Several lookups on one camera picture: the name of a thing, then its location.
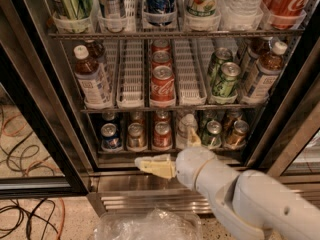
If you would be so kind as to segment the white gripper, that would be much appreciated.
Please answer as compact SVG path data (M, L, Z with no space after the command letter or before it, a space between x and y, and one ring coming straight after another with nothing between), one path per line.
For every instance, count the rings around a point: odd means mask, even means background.
M213 178L204 170L206 164L214 160L216 155L210 150L199 147L201 139L192 127L187 128L187 146L176 158L175 162L170 154L144 156L135 159L135 166L145 173L150 173L164 179L177 176L178 181L190 190L214 190L216 185Z

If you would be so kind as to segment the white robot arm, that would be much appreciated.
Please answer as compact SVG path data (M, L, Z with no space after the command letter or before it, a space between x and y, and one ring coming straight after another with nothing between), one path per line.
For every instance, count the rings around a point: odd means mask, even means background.
M267 240L274 230L288 240L320 240L316 206L260 171L231 168L205 147L187 147L175 160L168 154L139 157L135 165L200 193L237 240Z

